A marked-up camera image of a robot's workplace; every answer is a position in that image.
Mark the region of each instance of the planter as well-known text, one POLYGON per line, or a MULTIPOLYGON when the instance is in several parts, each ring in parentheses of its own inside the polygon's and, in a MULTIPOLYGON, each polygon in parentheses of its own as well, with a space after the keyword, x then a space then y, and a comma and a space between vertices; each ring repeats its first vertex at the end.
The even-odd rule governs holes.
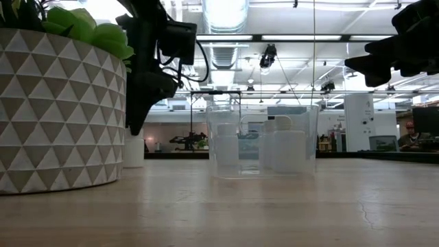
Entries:
POLYGON ((0 194, 120 178, 126 68, 96 47, 0 28, 0 194))

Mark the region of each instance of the green plant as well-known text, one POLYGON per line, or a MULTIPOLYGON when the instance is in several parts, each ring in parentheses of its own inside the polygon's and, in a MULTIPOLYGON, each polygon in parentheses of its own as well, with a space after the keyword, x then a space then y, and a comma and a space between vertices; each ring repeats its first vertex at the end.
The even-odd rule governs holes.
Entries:
POLYGON ((94 45, 121 60, 134 55, 127 46, 123 30, 110 23, 96 25, 85 9, 65 10, 54 7, 47 14, 47 3, 53 0, 0 0, 0 28, 17 28, 66 36, 94 45))

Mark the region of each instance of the person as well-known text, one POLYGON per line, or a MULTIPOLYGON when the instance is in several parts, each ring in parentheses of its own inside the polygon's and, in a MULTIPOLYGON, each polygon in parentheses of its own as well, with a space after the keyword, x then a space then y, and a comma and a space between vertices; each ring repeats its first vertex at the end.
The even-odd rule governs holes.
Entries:
POLYGON ((401 151, 419 151, 420 147, 418 141, 421 139, 428 139, 429 134, 427 133, 416 133, 414 131, 414 124, 412 121, 409 121, 405 124, 405 129, 407 129, 407 133, 403 135, 398 140, 398 145, 401 151))

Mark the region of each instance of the transparent bin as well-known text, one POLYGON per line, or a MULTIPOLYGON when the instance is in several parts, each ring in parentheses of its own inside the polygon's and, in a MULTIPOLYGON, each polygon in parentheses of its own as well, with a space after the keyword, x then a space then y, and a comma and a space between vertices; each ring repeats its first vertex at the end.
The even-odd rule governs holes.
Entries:
POLYGON ((212 176, 219 178, 271 178, 275 176, 313 176, 316 167, 316 141, 318 106, 262 106, 262 105, 218 105, 207 108, 207 124, 209 128, 209 160, 212 176), (302 172, 276 173, 272 169, 259 165, 259 136, 263 134, 263 122, 276 116, 288 116, 292 120, 291 130, 305 133, 306 161, 302 172), (218 159, 227 156, 224 149, 218 148, 223 143, 218 134, 220 125, 230 124, 236 130, 238 144, 228 146, 228 152, 236 154, 236 164, 224 165, 218 159))

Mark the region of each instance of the wooden table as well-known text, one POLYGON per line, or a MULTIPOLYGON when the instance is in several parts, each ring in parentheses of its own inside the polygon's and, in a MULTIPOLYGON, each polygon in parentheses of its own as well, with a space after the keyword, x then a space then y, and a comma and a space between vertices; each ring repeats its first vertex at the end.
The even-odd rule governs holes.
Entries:
POLYGON ((314 179, 220 180, 146 161, 122 180, 0 197, 0 246, 439 246, 439 167, 318 161, 314 179))

